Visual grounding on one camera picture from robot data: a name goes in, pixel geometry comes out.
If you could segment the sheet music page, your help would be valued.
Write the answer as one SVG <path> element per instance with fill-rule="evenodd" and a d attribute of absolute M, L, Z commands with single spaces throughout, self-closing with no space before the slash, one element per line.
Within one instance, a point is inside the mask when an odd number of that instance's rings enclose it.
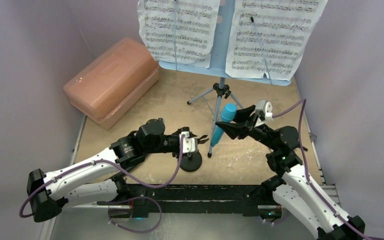
<path fill-rule="evenodd" d="M 232 78 L 289 81 L 326 0 L 237 0 L 226 54 Z"/>
<path fill-rule="evenodd" d="M 140 0 L 139 36 L 157 62 L 209 68 L 219 0 Z"/>

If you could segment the black microphone desk stand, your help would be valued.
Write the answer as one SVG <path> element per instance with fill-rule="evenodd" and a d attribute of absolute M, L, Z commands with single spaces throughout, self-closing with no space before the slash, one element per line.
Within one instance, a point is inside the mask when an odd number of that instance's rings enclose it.
<path fill-rule="evenodd" d="M 185 172 L 195 172 L 201 167 L 202 162 L 202 155 L 199 151 L 186 153 L 182 155 L 180 168 Z"/>

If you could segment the sheet music bottom page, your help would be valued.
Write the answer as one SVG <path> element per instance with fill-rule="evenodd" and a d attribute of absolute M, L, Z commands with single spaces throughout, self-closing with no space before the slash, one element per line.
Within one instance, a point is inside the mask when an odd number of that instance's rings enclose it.
<path fill-rule="evenodd" d="M 157 62 L 209 68 L 219 0 L 140 0 L 139 36 Z"/>

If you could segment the blue music stand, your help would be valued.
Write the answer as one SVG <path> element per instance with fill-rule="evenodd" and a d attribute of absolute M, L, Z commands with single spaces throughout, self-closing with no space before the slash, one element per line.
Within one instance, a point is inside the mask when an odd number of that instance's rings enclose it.
<path fill-rule="evenodd" d="M 193 102 L 197 101 L 198 99 L 204 98 L 205 95 L 209 94 L 212 91 L 217 92 L 216 105 L 213 111 L 212 130 L 210 134 L 211 139 L 214 135 L 214 130 L 217 127 L 215 123 L 218 120 L 218 117 L 220 116 L 219 112 L 221 112 L 220 108 L 222 104 L 222 96 L 218 96 L 219 95 L 218 93 L 225 88 L 226 78 L 232 78 L 228 74 L 226 74 L 225 68 L 226 68 L 226 58 L 228 55 L 229 38 L 231 33 L 232 21 L 233 21 L 232 19 L 235 12 L 235 2 L 236 0 L 225 0 L 225 3 L 222 3 L 222 1 L 220 1 L 218 15 L 221 17 L 221 22 L 218 23 L 217 26 L 215 27 L 215 35 L 214 35 L 213 47 L 211 49 L 209 68 L 197 67 L 197 66 L 186 65 L 186 64 L 176 64 L 176 63 L 163 62 L 163 61 L 159 62 L 160 67 L 166 70 L 176 70 L 180 72 L 220 77 L 219 83 L 215 83 L 215 85 L 213 86 L 213 87 L 219 87 L 220 90 L 214 90 L 213 88 L 210 88 L 204 93 L 201 93 L 195 98 L 192 98 L 187 101 L 187 104 L 190 105 Z M 233 78 L 233 79 L 278 85 L 278 86 L 288 86 L 291 83 L 291 80 L 287 81 L 286 83 L 281 83 L 280 80 L 267 79 L 267 78 L 262 78 L 261 80 L 255 79 L 255 78 Z"/>

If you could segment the sheet music top page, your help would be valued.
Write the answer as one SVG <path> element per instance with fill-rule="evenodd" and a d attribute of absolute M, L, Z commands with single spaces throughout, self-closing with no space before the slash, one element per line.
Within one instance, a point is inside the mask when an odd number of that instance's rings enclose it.
<path fill-rule="evenodd" d="M 326 0 L 237 0 L 226 54 L 232 78 L 289 81 Z"/>

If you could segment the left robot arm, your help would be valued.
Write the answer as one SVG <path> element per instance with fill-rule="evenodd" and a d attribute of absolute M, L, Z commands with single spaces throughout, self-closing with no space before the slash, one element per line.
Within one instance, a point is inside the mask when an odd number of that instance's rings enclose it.
<path fill-rule="evenodd" d="M 171 153 L 177 158 L 175 173 L 178 173 L 183 159 L 200 156 L 198 146 L 206 143 L 207 135 L 197 137 L 189 127 L 179 128 L 172 134 L 165 134 L 162 118 L 150 119 L 138 130 L 119 138 L 97 154 L 71 166 L 44 172 L 35 169 L 28 175 L 27 199 L 19 210 L 21 218 L 32 217 L 36 223 L 45 222 L 59 215 L 64 208 L 91 201 L 98 196 L 100 201 L 114 201 L 118 205 L 129 199 L 127 188 L 114 180 L 91 184 L 104 175 L 122 172 L 139 182 L 128 168 L 141 164 L 150 154 Z"/>

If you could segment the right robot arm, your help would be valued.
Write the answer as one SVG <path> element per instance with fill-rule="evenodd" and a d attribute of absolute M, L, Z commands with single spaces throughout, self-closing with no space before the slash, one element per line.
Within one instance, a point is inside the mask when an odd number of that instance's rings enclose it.
<path fill-rule="evenodd" d="M 342 209 L 311 176 L 306 156 L 296 154 L 296 149 L 305 151 L 301 128 L 267 126 L 267 122 L 293 109 L 292 106 L 274 114 L 269 102 L 263 107 L 252 105 L 237 111 L 232 121 L 215 124 L 232 140 L 251 137 L 271 149 L 266 160 L 276 176 L 261 184 L 260 196 L 264 202 L 276 202 L 286 208 L 316 240 L 367 240 L 365 222 Z"/>

